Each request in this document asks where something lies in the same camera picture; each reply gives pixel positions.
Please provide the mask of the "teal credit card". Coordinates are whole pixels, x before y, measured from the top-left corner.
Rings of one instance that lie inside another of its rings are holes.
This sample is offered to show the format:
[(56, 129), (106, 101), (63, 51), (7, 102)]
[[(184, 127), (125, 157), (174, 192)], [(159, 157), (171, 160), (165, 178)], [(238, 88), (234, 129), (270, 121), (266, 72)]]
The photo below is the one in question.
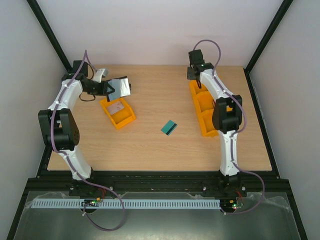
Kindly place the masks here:
[(161, 129), (161, 132), (166, 134), (167, 136), (169, 136), (173, 130), (177, 127), (178, 125), (172, 121), (172, 120), (169, 120)]

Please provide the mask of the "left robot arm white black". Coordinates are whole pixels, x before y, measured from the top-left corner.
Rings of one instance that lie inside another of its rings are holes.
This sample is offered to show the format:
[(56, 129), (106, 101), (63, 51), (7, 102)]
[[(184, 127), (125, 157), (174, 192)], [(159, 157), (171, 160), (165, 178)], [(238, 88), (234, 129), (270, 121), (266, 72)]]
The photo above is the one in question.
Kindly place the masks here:
[(86, 162), (80, 147), (80, 131), (72, 110), (79, 96), (85, 92), (94, 97), (105, 96), (115, 92), (108, 80), (106, 68), (93, 69), (88, 77), (89, 63), (75, 60), (73, 68), (61, 79), (61, 88), (46, 110), (38, 113), (38, 121), (45, 145), (60, 155), (67, 163), (74, 180), (89, 179), (92, 167)]

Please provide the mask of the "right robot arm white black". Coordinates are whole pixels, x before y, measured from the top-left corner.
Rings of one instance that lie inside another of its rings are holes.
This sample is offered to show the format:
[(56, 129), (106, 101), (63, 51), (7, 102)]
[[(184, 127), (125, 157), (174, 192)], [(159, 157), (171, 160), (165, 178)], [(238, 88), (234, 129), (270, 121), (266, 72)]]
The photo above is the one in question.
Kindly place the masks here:
[(214, 66), (205, 62), (200, 49), (188, 53), (188, 78), (206, 87), (214, 100), (212, 123), (220, 139), (221, 163), (218, 191), (229, 196), (241, 185), (237, 169), (237, 131), (242, 124), (242, 97), (234, 95), (220, 80)]

